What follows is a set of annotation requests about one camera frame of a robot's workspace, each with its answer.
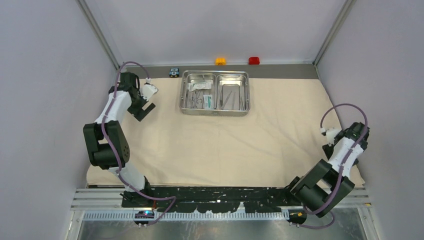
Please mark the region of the beige cloth wrap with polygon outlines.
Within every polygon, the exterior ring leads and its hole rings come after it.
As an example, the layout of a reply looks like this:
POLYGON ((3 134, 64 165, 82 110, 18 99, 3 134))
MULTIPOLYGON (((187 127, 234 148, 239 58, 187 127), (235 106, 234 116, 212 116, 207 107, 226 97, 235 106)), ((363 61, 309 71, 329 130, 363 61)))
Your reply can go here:
POLYGON ((320 125, 341 126, 317 79, 251 78, 242 117, 183 114, 180 80, 153 83, 155 109, 121 123, 129 161, 152 185, 285 187, 326 157, 320 125))

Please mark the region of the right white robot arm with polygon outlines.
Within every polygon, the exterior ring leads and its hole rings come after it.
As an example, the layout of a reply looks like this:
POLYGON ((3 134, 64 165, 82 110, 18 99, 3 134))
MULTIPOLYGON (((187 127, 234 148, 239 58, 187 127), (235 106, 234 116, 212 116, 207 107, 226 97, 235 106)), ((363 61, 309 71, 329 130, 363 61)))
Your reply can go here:
POLYGON ((327 160, 321 159, 304 176, 295 177, 285 192, 288 203, 301 203, 319 218, 354 189, 350 172, 368 147, 370 128, 354 122, 346 129, 322 129, 321 133, 327 139, 322 146, 327 160))

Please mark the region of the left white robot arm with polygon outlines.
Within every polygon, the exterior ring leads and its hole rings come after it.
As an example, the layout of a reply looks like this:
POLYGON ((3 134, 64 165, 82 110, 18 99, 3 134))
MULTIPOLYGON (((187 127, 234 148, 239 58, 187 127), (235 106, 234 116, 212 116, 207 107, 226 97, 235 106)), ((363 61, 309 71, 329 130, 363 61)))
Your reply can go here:
POLYGON ((130 146, 121 123, 127 113, 141 122, 155 108, 149 101, 157 92, 151 78, 141 84, 135 73, 119 73, 102 113, 83 127, 90 164, 116 176, 125 187, 123 196, 134 198, 141 207, 148 207, 154 197, 147 178, 130 162, 130 146))

